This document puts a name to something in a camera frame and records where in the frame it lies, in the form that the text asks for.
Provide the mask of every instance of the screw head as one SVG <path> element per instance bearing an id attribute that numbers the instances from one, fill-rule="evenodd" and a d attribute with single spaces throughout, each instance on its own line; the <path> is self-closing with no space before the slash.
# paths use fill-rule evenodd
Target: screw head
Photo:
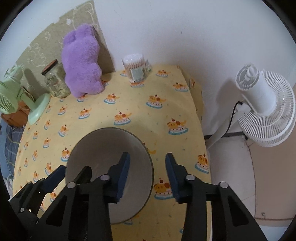
<path id="1" fill-rule="evenodd" d="M 67 184 L 67 188 L 74 188 L 76 186 L 76 183 L 75 182 L 69 182 Z"/>
<path id="2" fill-rule="evenodd" d="M 228 188 L 229 187 L 228 183 L 226 183 L 226 182 L 220 182 L 219 186 L 222 187 L 222 188 Z"/>
<path id="3" fill-rule="evenodd" d="M 193 180 L 195 180 L 195 176 L 189 174 L 189 175 L 186 176 L 186 179 L 187 179 L 188 181 L 193 181 Z"/>
<path id="4" fill-rule="evenodd" d="M 110 176 L 107 175 L 107 174 L 104 174 L 104 175 L 100 176 L 100 179 L 101 179 L 102 181 L 108 181 L 108 180 L 110 179 Z"/>

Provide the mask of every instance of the purple plush toy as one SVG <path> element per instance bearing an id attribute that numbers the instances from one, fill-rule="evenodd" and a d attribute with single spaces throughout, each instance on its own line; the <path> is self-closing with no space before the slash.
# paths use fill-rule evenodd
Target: purple plush toy
<path id="1" fill-rule="evenodd" d="M 65 82 L 76 98 L 104 90 L 100 80 L 102 70 L 97 63 L 99 50 L 91 25 L 83 24 L 64 38 L 62 63 L 66 72 Z"/>

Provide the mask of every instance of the glass jar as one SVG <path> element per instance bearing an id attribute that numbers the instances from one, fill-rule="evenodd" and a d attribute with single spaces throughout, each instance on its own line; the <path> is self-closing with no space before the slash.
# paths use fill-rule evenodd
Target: glass jar
<path id="1" fill-rule="evenodd" d="M 57 59 L 47 65 L 41 74 L 45 77 L 44 82 L 54 97 L 61 99 L 71 94 L 69 87 L 65 83 L 65 70 Z"/>

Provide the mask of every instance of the power cord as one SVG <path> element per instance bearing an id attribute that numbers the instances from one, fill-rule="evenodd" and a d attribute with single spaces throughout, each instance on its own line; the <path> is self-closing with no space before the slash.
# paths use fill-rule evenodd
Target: power cord
<path id="1" fill-rule="evenodd" d="M 233 115 L 234 115 L 234 112 L 235 112 L 235 108 L 236 108 L 236 106 L 237 106 L 238 104 L 242 105 L 243 103 L 242 103 L 241 101 L 238 101 L 238 102 L 235 104 L 235 106 L 234 106 L 234 108 L 233 108 L 233 111 L 232 111 L 232 115 L 231 115 L 231 119 L 230 119 L 230 122 L 229 122 L 229 125 L 228 125 L 228 128 L 227 128 L 227 131 L 224 133 L 224 135 L 229 131 L 229 128 L 230 128 L 231 123 L 232 123 L 232 118 L 233 118 Z"/>

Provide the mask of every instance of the table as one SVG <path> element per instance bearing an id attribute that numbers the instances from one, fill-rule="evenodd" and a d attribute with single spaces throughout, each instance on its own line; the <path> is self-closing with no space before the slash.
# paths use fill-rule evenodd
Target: table
<path id="1" fill-rule="evenodd" d="M 52 97 L 40 119 L 33 125 L 27 123 L 15 163 L 13 194 L 29 181 L 36 182 L 59 165 L 67 165 L 71 150 L 86 134 L 103 127 L 119 127 L 145 144 L 155 178 L 153 191 L 140 213 L 112 225 L 113 239 L 181 240 L 186 204 L 177 204 L 172 197 L 166 153 L 172 152 L 188 173 L 211 182 L 197 107 L 185 78 L 178 66 L 156 65 L 138 84 L 129 83 L 124 72 L 103 75 L 102 80 L 102 93 L 78 99 L 72 95 L 65 99 Z M 193 90 L 195 85 L 190 81 Z M 65 180 L 45 196 L 42 211 L 64 186 Z M 210 214 L 208 205 L 208 238 Z"/>

